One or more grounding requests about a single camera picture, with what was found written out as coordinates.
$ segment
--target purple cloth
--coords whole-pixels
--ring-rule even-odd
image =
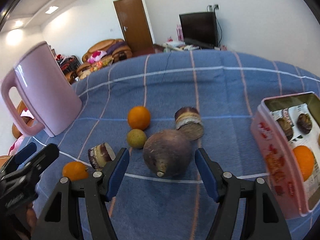
[[[127,43],[124,41],[120,41],[120,42],[117,42],[116,44],[111,45],[110,48],[106,50],[107,56],[111,55],[116,49],[119,49],[120,47],[126,46],[126,45]]]

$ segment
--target orange fruit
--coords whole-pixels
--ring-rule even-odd
[[[62,169],[62,176],[71,181],[86,179],[89,177],[88,167],[81,162],[67,163]]]
[[[144,106],[135,106],[129,111],[128,124],[132,129],[145,130],[150,124],[151,114]]]
[[[293,153],[296,156],[300,171],[302,173],[303,181],[306,181],[313,172],[315,166],[315,158],[312,151],[304,146],[300,145],[293,149]]]

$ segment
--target green fruit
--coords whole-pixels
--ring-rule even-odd
[[[147,136],[140,129],[133,129],[127,134],[127,142],[132,148],[141,149],[146,141]]]

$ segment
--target brown door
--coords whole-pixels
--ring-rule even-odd
[[[152,38],[142,0],[113,2],[125,41],[132,52],[151,48]]]

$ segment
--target pink box on tv stand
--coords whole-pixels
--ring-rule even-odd
[[[283,130],[270,112],[303,103],[307,103],[312,116],[312,112],[320,112],[320,99],[313,92],[265,98],[258,106],[251,124],[251,132],[270,173],[272,190],[286,219],[307,216],[318,206],[320,195],[316,198],[312,196],[312,208],[309,208],[311,198],[308,202],[297,160]],[[276,108],[276,105],[281,106],[279,109],[270,109]]]

